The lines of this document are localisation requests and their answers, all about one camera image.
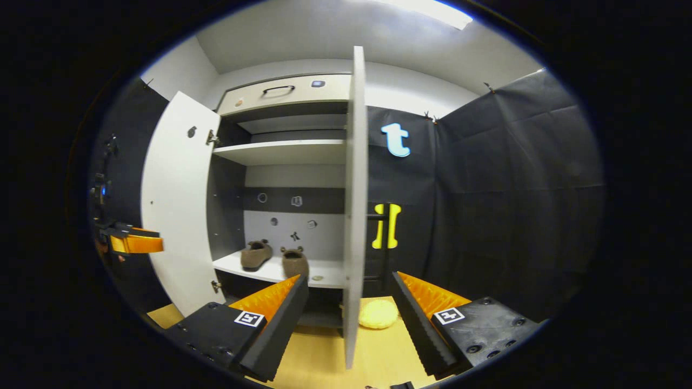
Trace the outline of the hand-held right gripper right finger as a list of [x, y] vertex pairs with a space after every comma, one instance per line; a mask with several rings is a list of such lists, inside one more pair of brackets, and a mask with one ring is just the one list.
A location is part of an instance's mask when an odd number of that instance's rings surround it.
[[400, 271], [391, 274], [391, 296], [423, 369], [437, 380], [506, 354], [544, 325], [495, 298], [469, 300]]

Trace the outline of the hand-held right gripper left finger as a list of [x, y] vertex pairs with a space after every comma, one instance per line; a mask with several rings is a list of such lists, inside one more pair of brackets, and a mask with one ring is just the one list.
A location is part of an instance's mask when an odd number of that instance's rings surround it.
[[210, 302], [166, 329], [165, 338], [220, 369], [272, 381], [308, 292], [308, 278], [296, 275], [230, 305]]

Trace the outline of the white cabinet door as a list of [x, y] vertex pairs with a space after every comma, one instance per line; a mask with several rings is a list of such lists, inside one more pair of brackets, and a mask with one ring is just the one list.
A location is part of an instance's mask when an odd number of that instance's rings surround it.
[[365, 104], [365, 52], [355, 46], [349, 87], [344, 170], [344, 367], [353, 367], [363, 291], [368, 215], [368, 109]]
[[164, 251], [151, 253], [158, 280], [183, 316], [203, 305], [223, 303], [210, 281], [217, 280], [207, 225], [208, 176], [212, 145], [221, 118], [179, 91], [154, 129], [141, 187], [142, 227], [160, 233]]

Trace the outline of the brown fuzzy shoe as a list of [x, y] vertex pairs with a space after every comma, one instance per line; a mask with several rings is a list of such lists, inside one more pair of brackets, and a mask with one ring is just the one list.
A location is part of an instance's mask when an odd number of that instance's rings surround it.
[[304, 254], [304, 248], [298, 246], [296, 249], [287, 249], [282, 246], [282, 267], [286, 278], [302, 275], [309, 277], [309, 263]]
[[274, 256], [274, 249], [267, 239], [251, 241], [247, 248], [241, 251], [240, 263], [246, 271], [257, 271], [266, 261]]

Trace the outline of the white shoe cabinet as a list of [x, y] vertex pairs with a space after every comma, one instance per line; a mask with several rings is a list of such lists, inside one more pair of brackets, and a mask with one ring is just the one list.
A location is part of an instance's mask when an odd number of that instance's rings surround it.
[[[353, 52], [347, 73], [304, 73], [291, 77], [352, 74], [352, 63]], [[229, 116], [218, 114], [221, 121], [217, 136], [222, 145], [214, 150], [285, 140], [333, 139], [343, 140], [345, 145], [348, 101], [276, 106]], [[215, 113], [218, 104], [211, 109]], [[308, 260], [344, 263], [344, 166], [345, 163], [244, 166], [212, 153], [207, 196], [212, 261], [246, 249], [251, 241], [267, 239], [274, 254], [281, 253], [282, 246], [302, 246]], [[218, 278], [220, 272], [215, 269], [217, 280], [222, 283], [224, 303], [224, 293], [230, 286]], [[233, 276], [253, 283], [261, 281]], [[308, 292], [340, 294], [341, 300], [335, 306], [342, 330], [343, 289], [309, 286]]]

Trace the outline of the white cabinet shelf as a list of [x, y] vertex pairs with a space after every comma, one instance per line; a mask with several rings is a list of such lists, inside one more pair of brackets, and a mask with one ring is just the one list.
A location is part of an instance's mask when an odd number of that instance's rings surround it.
[[[341, 261], [325, 261], [309, 259], [308, 286], [324, 289], [344, 288], [343, 263]], [[241, 266], [241, 252], [228, 254], [212, 262], [215, 269], [232, 275], [237, 275], [252, 280], [269, 281], [279, 283], [286, 280], [282, 264], [281, 253], [275, 253], [272, 258], [265, 261], [257, 271], [248, 271]]]
[[244, 166], [346, 163], [343, 140], [285, 140], [215, 149], [213, 155]]

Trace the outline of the beige cabinet drawer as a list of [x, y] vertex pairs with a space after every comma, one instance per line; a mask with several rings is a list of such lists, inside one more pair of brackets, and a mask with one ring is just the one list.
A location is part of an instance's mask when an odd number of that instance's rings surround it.
[[[294, 91], [282, 89], [262, 95], [264, 89], [281, 85], [294, 85], [296, 88]], [[319, 74], [257, 82], [225, 92], [216, 113], [229, 116], [284, 105], [346, 102], [350, 86], [351, 74]]]

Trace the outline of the yellow round plush toy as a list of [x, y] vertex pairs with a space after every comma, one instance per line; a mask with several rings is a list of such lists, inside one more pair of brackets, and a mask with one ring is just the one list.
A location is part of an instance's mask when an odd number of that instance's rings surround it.
[[400, 313], [394, 302], [376, 299], [361, 308], [358, 322], [368, 329], [383, 330], [393, 325], [399, 317]]

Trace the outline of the black backdrop cloth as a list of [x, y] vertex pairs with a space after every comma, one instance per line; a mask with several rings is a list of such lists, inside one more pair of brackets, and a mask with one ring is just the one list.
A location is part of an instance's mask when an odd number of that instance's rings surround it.
[[[112, 158], [107, 179], [112, 181], [107, 215], [117, 223], [142, 227], [141, 187], [149, 141], [168, 100], [154, 91], [140, 77], [135, 77], [119, 91], [101, 121], [89, 168], [89, 190], [93, 182], [96, 155], [111, 135], [118, 138], [118, 155]], [[124, 259], [106, 253], [104, 266], [114, 284], [132, 309], [145, 315], [170, 303], [158, 280], [149, 254], [128, 254]]]
[[392, 203], [389, 271], [541, 322], [580, 290], [605, 182], [576, 98], [547, 70], [434, 121], [368, 108], [368, 206]]

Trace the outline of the ceiling light panel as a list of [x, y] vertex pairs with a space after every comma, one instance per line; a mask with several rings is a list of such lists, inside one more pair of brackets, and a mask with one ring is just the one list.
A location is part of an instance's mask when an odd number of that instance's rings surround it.
[[371, 2], [385, 3], [403, 10], [416, 12], [457, 30], [464, 30], [467, 25], [474, 21], [474, 18], [468, 14], [447, 3], [438, 2], [438, 0], [371, 0]]

